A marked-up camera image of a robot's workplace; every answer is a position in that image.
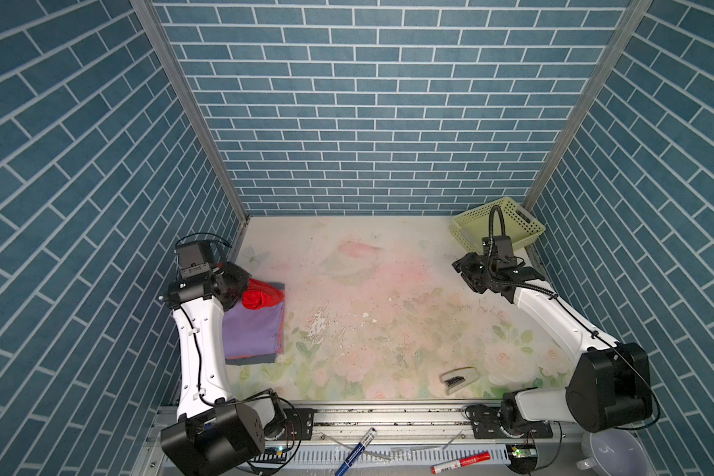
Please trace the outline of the pale green plastic basket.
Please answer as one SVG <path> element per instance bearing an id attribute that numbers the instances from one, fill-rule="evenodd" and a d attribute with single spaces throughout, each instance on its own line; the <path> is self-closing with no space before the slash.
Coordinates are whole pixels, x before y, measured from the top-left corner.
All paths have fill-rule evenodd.
<path id="1" fill-rule="evenodd" d="M 489 236 L 489 217 L 495 206 L 500 214 L 493 220 L 494 235 L 509 236 L 514 250 L 534 244 L 545 232 L 545 226 L 523 206 L 511 198 L 500 198 L 452 217 L 449 231 L 466 252 L 484 253 L 483 241 Z"/>

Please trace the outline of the red t-shirt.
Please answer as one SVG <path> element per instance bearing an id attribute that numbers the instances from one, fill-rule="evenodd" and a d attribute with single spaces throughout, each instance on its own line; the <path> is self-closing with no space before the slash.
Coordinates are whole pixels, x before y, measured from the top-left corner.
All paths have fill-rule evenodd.
<path id="1" fill-rule="evenodd" d="M 275 307 L 283 303 L 285 292 L 262 281 L 250 279 L 241 303 L 245 309 L 257 311 L 266 307 Z"/>

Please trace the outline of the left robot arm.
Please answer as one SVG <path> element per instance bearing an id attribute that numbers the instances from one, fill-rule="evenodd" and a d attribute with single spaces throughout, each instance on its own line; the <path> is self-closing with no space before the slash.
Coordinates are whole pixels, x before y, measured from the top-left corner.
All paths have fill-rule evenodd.
<path id="1" fill-rule="evenodd" d="M 161 448 L 184 475 L 221 475 L 264 453 L 267 438 L 286 430 L 280 400 L 266 391 L 237 400 L 226 374 L 222 323 L 240 303 L 250 275 L 216 257 L 226 240 L 196 234 L 175 245 L 178 272 L 160 300 L 171 310 L 180 341 L 180 402 Z"/>

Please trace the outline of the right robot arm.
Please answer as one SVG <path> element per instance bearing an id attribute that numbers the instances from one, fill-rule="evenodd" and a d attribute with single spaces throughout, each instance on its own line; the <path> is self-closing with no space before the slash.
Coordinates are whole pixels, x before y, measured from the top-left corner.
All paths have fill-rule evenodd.
<path id="1" fill-rule="evenodd" d="M 651 385 L 649 355 L 623 343 L 576 311 L 525 260 L 505 235 L 484 240 L 452 267 L 471 291 L 491 292 L 529 315 L 569 357 L 573 366 L 562 388 L 529 388 L 505 394 L 500 426 L 519 438 L 538 422 L 568 422 L 587 432 L 644 430 L 662 416 Z"/>

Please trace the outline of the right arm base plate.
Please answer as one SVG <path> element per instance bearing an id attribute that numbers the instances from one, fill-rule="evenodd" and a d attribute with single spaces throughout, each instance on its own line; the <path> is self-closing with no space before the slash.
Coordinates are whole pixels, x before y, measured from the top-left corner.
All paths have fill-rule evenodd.
<path id="1" fill-rule="evenodd" d="M 524 420 L 518 411 L 510 407 L 503 409 L 472 405 L 466 407 L 463 414 L 470 421 L 474 438 L 478 440 L 545 440 L 553 437 L 553 430 L 548 422 Z"/>

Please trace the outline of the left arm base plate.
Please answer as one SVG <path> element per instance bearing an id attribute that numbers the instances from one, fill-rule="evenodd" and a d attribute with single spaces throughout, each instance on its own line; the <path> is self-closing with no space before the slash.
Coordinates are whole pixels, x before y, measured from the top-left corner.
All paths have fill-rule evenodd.
<path id="1" fill-rule="evenodd" d="M 284 415 L 282 431 L 276 436 L 276 440 L 286 441 L 288 444 L 311 440 L 315 427 L 314 408 L 285 409 Z"/>

